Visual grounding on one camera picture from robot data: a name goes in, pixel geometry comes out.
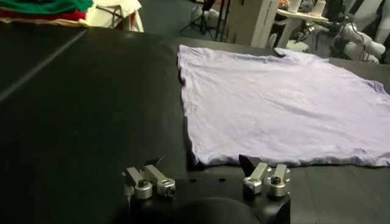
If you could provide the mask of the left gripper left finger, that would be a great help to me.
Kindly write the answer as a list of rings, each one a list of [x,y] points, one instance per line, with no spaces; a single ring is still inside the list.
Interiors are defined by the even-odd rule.
[[[130,200],[148,200],[154,194],[163,198],[173,198],[176,194],[176,181],[168,178],[159,169],[158,165],[164,156],[147,160],[141,169],[128,167],[122,171],[124,180],[124,195]]]

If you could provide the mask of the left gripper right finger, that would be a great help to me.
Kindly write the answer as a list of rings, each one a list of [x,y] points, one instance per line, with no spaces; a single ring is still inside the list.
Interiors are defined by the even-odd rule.
[[[254,197],[265,193],[271,198],[282,198],[290,194],[291,171],[286,165],[278,164],[272,168],[259,158],[246,155],[239,155],[239,164],[245,174],[245,196]]]

